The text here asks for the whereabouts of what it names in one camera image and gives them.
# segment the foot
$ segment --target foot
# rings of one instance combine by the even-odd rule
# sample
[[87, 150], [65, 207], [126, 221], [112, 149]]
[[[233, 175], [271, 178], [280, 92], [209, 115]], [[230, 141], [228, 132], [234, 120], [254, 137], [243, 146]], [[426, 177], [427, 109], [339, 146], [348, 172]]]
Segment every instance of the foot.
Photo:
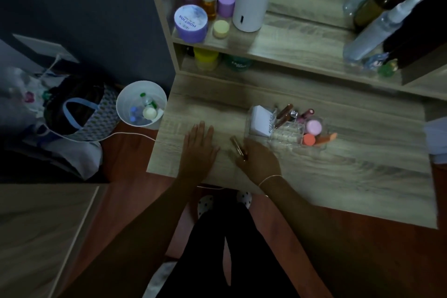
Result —
[[214, 197], [211, 194], [200, 198], [197, 205], [198, 217], [200, 218], [205, 212], [211, 210], [213, 206], [214, 206]]
[[242, 192], [238, 191], [236, 194], [236, 201], [238, 203], [242, 203], [245, 205], [246, 208], [249, 208], [252, 202], [253, 196], [250, 192]]

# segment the patterned bag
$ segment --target patterned bag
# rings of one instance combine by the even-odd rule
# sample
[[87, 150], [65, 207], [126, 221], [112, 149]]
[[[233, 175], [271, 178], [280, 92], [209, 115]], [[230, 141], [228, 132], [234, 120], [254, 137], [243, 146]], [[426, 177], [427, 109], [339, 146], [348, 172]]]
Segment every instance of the patterned bag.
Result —
[[68, 80], [52, 90], [45, 106], [48, 128], [77, 142], [98, 142], [107, 138], [119, 122], [117, 91], [92, 80]]

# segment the bag handle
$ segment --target bag handle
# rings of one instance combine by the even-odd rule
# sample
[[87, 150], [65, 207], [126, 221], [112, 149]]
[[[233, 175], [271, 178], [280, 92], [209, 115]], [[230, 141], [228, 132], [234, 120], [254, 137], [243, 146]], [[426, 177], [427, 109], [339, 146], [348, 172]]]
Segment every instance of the bag handle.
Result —
[[82, 98], [70, 98], [69, 100], [66, 100], [62, 107], [62, 110], [64, 111], [65, 118], [68, 120], [68, 122], [75, 129], [78, 129], [78, 130], [80, 130], [82, 128], [82, 126], [78, 124], [78, 122], [75, 120], [75, 118], [73, 118], [73, 116], [71, 115], [70, 111], [67, 109], [68, 103], [78, 103], [81, 105], [85, 105], [91, 109], [94, 109], [95, 111], [99, 110], [98, 104], [92, 103], [91, 101], [88, 101], [88, 100], [85, 100]]

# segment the yellow lid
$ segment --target yellow lid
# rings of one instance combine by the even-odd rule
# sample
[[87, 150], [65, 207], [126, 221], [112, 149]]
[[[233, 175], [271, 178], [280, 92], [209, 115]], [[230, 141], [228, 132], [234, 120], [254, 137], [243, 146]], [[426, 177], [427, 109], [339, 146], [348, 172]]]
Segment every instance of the yellow lid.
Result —
[[198, 61], [203, 63], [212, 63], [219, 56], [219, 52], [194, 47], [194, 56]]
[[228, 35], [228, 31], [230, 31], [230, 24], [228, 24], [225, 20], [218, 20], [214, 23], [213, 35], [216, 38], [225, 38]]

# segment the wall plate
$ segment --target wall plate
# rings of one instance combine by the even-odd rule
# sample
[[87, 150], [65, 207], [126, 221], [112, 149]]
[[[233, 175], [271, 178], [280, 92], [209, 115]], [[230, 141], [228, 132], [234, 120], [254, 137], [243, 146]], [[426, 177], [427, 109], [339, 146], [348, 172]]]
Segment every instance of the wall plate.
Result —
[[72, 61], [74, 63], [79, 63], [79, 61], [70, 52], [68, 52], [61, 44], [51, 43], [49, 41], [43, 41], [36, 38], [25, 37], [23, 35], [18, 35], [14, 33], [13, 36], [18, 41], [22, 42], [23, 44], [25, 44], [38, 54], [54, 58], [56, 58], [56, 56], [59, 54], [59, 56], [62, 59]]

